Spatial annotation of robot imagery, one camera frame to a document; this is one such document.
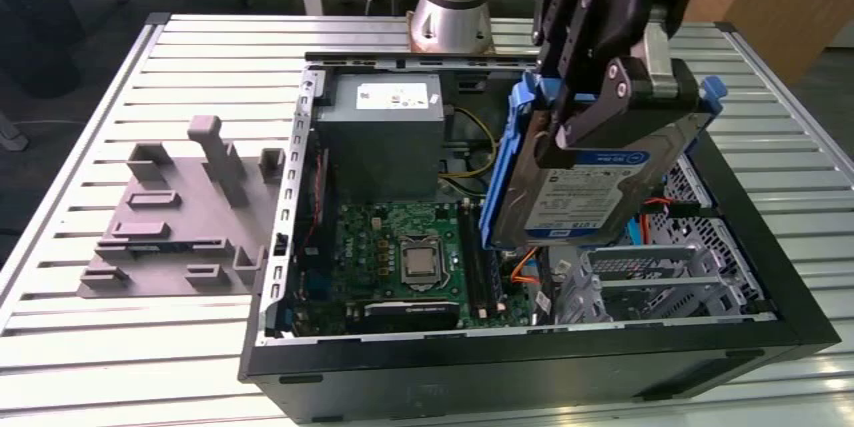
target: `gray power supply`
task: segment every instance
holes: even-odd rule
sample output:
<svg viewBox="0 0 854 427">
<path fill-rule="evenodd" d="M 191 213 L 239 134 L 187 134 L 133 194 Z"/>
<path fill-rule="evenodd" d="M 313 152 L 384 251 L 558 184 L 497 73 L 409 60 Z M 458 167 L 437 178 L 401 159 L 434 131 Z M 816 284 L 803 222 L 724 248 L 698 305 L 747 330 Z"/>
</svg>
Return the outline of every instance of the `gray power supply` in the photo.
<svg viewBox="0 0 854 427">
<path fill-rule="evenodd" d="M 434 200 L 445 125 L 440 76 L 342 75 L 333 89 L 318 130 L 341 200 Z"/>
</svg>

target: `floor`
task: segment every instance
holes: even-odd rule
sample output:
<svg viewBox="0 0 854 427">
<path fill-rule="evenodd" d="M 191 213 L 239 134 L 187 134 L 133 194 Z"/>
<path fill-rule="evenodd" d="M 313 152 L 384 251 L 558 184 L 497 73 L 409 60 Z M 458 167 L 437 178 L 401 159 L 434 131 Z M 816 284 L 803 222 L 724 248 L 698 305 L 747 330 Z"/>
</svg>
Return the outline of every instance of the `floor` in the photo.
<svg viewBox="0 0 854 427">
<path fill-rule="evenodd" d="M 0 109 L 19 125 L 31 147 L 19 153 L 0 150 L 0 265 L 17 243 L 14 231 L 23 231 L 54 181 L 83 125 L 98 106 L 115 72 L 134 44 L 150 12 L 304 14 L 302 0 L 71 0 L 89 33 L 73 48 L 82 73 L 79 88 L 66 96 L 42 100 L 29 97 L 6 75 L 0 75 Z M 376 0 L 374 13 L 389 13 L 388 0 Z M 414 9 L 418 0 L 401 0 Z M 325 0 L 329 15 L 362 15 L 362 0 Z M 493 15 L 530 17 L 533 3 L 497 0 Z M 854 51 L 825 53 L 796 87 L 811 111 L 827 126 L 849 155 L 854 155 Z"/>
</svg>

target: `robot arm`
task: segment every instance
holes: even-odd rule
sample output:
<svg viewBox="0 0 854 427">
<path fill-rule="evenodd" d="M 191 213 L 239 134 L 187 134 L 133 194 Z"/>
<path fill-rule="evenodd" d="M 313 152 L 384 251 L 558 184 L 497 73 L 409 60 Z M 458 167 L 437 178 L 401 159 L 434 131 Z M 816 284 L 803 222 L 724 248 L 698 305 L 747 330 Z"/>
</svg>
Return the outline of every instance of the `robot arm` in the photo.
<svg viewBox="0 0 854 427">
<path fill-rule="evenodd" d="M 536 76 L 510 97 L 484 243 L 597 245 L 621 235 L 720 112 L 670 56 L 689 0 L 538 0 Z"/>
</svg>

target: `hard drive label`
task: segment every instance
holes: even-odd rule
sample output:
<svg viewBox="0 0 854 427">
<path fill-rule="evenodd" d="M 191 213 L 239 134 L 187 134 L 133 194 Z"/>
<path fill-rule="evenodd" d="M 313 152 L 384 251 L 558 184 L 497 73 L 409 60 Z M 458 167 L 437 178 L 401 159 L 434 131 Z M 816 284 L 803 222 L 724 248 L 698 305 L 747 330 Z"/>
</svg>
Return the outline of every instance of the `hard drive label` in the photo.
<svg viewBox="0 0 854 427">
<path fill-rule="evenodd" d="M 525 230 L 536 238 L 593 234 L 620 204 L 620 184 L 650 159 L 640 151 L 584 151 L 572 169 L 550 169 Z"/>
</svg>

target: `yellow cable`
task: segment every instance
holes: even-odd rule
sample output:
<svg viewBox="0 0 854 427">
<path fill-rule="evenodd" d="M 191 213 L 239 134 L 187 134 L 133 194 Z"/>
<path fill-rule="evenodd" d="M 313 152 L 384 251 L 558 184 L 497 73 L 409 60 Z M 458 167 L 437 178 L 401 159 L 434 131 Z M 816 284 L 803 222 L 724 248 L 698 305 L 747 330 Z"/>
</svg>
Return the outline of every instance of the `yellow cable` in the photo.
<svg viewBox="0 0 854 427">
<path fill-rule="evenodd" d="M 481 175 L 484 172 L 486 172 L 493 168 L 493 164 L 496 164 L 496 157 L 498 157 L 498 146 L 496 144 L 496 137 L 493 137 L 493 132 L 490 132 L 489 127 L 486 126 L 484 121 L 478 118 L 478 116 L 473 114 L 469 109 L 465 109 L 462 107 L 454 107 L 454 109 L 460 110 L 466 115 L 466 117 L 469 117 L 473 120 L 473 122 L 478 124 L 478 127 L 481 127 L 481 130 L 484 130 L 484 133 L 490 138 L 490 147 L 493 148 L 493 153 L 490 154 L 490 162 L 480 169 L 473 170 L 472 172 L 449 172 L 448 174 L 440 174 L 441 178 L 465 179 L 469 177 L 477 177 L 478 175 Z"/>
<path fill-rule="evenodd" d="M 476 197 L 474 195 L 472 195 L 468 192 L 464 192 L 464 189 L 461 189 L 460 187 L 457 187 L 453 183 L 446 182 L 445 178 L 440 179 L 445 182 L 445 185 L 448 185 L 449 187 L 452 187 L 457 192 L 460 192 L 462 194 L 464 197 Z"/>
</svg>

